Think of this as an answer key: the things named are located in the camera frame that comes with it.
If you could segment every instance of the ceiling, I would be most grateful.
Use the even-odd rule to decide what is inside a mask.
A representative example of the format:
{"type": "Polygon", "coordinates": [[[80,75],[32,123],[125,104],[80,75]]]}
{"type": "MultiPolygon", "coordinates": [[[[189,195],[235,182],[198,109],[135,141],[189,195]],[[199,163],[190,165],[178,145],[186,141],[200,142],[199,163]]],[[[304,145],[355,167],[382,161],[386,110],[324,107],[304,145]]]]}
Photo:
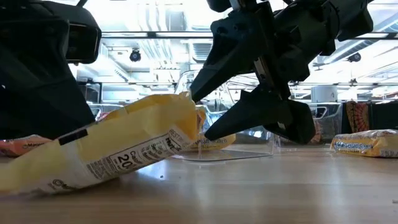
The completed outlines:
{"type": "MultiPolygon", "coordinates": [[[[59,0],[77,4],[76,0],[59,0]]],[[[282,0],[270,0],[273,10],[283,9],[282,0]]],[[[227,12],[211,11],[206,0],[88,0],[85,5],[107,32],[140,31],[201,31],[209,32],[212,21],[226,17],[227,12]]],[[[398,0],[375,0],[368,9],[374,21],[374,32],[398,32],[398,0]]],[[[144,95],[174,92],[181,74],[199,70],[211,49],[211,39],[128,39],[104,37],[100,56],[91,65],[73,68],[77,78],[92,78],[104,82],[104,101],[136,100],[144,95]],[[141,61],[129,56],[139,49],[141,61]]],[[[336,52],[329,57],[317,57],[310,65],[311,75],[303,85],[292,86],[297,98],[310,97],[310,89],[325,83],[391,83],[390,86],[339,85],[339,99],[350,98],[354,91],[360,98],[393,97],[398,94],[398,42],[396,40],[336,41],[336,52]],[[359,62],[347,58],[359,52],[359,62]]],[[[257,83],[255,75],[237,77],[229,83],[232,97],[239,99],[240,89],[250,89],[257,83]]]]}

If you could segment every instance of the wooden table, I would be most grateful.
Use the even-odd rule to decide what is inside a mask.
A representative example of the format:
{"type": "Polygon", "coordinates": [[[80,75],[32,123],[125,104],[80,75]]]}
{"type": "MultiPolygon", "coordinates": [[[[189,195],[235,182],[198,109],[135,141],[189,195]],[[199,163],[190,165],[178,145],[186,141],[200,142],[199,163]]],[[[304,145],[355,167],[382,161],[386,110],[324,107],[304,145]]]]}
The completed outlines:
{"type": "Polygon", "coordinates": [[[313,149],[167,159],[70,195],[0,200],[0,223],[398,223],[398,160],[313,149]]]}

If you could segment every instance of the table surface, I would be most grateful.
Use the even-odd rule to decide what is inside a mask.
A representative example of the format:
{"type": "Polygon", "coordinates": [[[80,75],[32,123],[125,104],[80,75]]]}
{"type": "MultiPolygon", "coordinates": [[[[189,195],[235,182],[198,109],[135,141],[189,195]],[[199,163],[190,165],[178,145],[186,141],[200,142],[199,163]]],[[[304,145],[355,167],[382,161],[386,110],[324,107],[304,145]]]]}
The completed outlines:
{"type": "Polygon", "coordinates": [[[0,223],[398,223],[398,160],[318,149],[167,159],[69,195],[0,199],[0,223]]]}

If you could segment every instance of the security camera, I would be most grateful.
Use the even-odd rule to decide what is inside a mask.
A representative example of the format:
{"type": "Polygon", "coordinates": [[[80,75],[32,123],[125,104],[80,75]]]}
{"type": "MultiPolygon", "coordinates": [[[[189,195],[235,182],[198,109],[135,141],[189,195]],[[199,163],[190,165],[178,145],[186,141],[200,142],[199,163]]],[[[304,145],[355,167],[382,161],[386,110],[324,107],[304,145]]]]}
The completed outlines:
{"type": "Polygon", "coordinates": [[[130,54],[130,61],[139,62],[141,60],[141,54],[138,49],[133,49],[130,54]]]}
{"type": "Polygon", "coordinates": [[[347,58],[349,62],[358,62],[361,60],[361,55],[359,53],[355,53],[347,58]]]}

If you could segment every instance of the transparent plastic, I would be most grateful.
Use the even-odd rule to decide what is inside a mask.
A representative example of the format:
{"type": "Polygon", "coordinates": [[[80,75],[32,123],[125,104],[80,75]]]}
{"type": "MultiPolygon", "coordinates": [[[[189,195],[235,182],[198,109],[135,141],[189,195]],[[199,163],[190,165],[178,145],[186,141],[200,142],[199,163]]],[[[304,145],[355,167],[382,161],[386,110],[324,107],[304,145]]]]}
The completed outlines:
{"type": "MultiPolygon", "coordinates": [[[[178,81],[176,93],[187,91],[197,72],[191,71],[184,73],[178,81]]],[[[187,151],[174,158],[188,161],[224,161],[231,159],[244,159],[252,157],[271,156],[274,149],[272,133],[265,130],[262,126],[247,129],[234,135],[234,142],[220,149],[208,149],[203,142],[209,143],[204,139],[203,133],[229,108],[234,104],[231,93],[226,85],[220,86],[217,90],[210,93],[206,98],[198,103],[205,109],[205,120],[199,135],[198,147],[195,151],[187,151]]]]}
{"type": "Polygon", "coordinates": [[[308,104],[315,124],[316,134],[307,145],[299,145],[283,137],[274,138],[274,146],[279,150],[298,147],[328,147],[337,134],[341,134],[341,120],[343,118],[343,105],[341,103],[309,103],[308,104]]]}

